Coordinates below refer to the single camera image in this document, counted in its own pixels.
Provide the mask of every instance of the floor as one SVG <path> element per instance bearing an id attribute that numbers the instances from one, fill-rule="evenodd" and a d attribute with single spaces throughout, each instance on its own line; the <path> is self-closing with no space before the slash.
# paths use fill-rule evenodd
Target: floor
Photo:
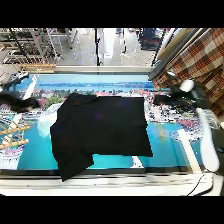
<path id="1" fill-rule="evenodd" d="M 56 38 L 55 46 L 63 59 L 59 59 L 57 65 L 96 66 L 96 45 L 94 28 L 77 28 L 77 34 L 73 42 L 73 49 L 68 47 L 67 37 L 60 37 L 61 47 Z M 99 43 L 99 56 L 101 66 L 151 66 L 155 51 L 141 50 L 135 32 L 127 28 L 123 34 L 116 34 L 116 28 L 104 28 L 103 40 Z"/>

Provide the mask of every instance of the plaid fabric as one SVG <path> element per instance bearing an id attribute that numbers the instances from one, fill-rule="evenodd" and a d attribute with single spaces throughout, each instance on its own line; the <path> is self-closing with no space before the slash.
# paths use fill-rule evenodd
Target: plaid fabric
<path id="1" fill-rule="evenodd" d="M 212 110 L 224 115 L 224 28 L 210 28 L 180 53 L 153 82 L 155 87 L 169 87 L 186 79 L 203 83 Z M 167 71 L 176 74 L 177 81 L 169 80 Z"/>

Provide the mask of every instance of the red plaid shirt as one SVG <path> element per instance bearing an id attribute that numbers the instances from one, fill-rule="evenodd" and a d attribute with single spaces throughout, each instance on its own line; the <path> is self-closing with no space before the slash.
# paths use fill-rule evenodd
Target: red plaid shirt
<path id="1" fill-rule="evenodd" d="M 224 28 L 210 28 L 195 40 L 153 81 L 155 87 L 168 87 L 185 79 L 194 79 L 207 87 L 207 96 L 217 116 L 224 115 Z M 167 71 L 176 74 L 170 81 Z"/>

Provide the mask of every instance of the plaid curtain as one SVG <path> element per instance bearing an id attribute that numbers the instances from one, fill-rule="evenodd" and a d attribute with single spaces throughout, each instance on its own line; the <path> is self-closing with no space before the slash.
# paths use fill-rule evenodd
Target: plaid curtain
<path id="1" fill-rule="evenodd" d="M 153 82 L 155 87 L 169 87 L 186 79 L 201 82 L 207 89 L 212 110 L 224 115 L 224 28 L 210 28 L 195 40 L 165 69 Z M 170 80 L 167 71 L 176 74 L 177 80 Z"/>

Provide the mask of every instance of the t-shirt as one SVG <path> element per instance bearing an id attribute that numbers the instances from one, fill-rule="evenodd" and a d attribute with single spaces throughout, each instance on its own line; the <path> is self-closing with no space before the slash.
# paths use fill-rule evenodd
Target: t-shirt
<path id="1" fill-rule="evenodd" d="M 62 180 L 93 165 L 93 154 L 152 157 L 146 127 L 143 97 L 72 93 L 51 126 Z"/>

